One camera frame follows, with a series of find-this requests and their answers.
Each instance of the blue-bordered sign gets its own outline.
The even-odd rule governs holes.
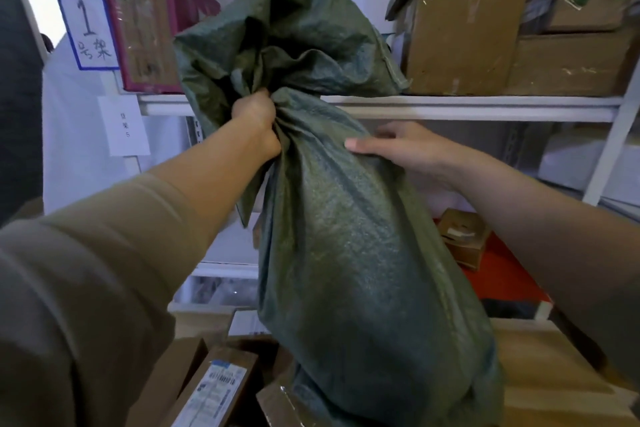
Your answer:
[[[106,0],[58,0],[78,69],[119,69]]]

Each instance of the beige sleeve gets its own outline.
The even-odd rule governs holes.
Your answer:
[[[122,425],[173,338],[166,306],[205,236],[149,174],[0,230],[0,418]]]

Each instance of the hand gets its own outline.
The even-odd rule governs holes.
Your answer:
[[[446,181],[448,162],[473,152],[470,148],[440,137],[416,122],[395,121],[380,126],[376,137],[347,139],[344,146],[358,154],[374,154],[407,169],[431,174]]]
[[[273,131],[273,122],[276,118],[276,107],[269,98],[269,91],[262,88],[250,96],[237,100],[231,109],[231,118],[245,119],[252,125],[257,125],[264,139],[263,150],[266,160],[276,157],[282,148],[280,141]]]

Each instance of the barcode sticker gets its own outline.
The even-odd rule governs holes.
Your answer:
[[[246,368],[213,360],[172,427],[218,427],[245,373]]]
[[[237,310],[229,326],[229,336],[254,336],[271,334],[258,318],[258,311]]]

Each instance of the paper sign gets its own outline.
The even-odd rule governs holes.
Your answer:
[[[220,360],[212,361],[172,427],[218,427],[245,373],[246,368],[241,366]]]
[[[78,69],[118,69],[106,0],[58,0]]]
[[[109,155],[149,155],[149,140],[135,95],[99,96]]]
[[[258,318],[257,310],[237,310],[231,319],[229,336],[271,334]]]

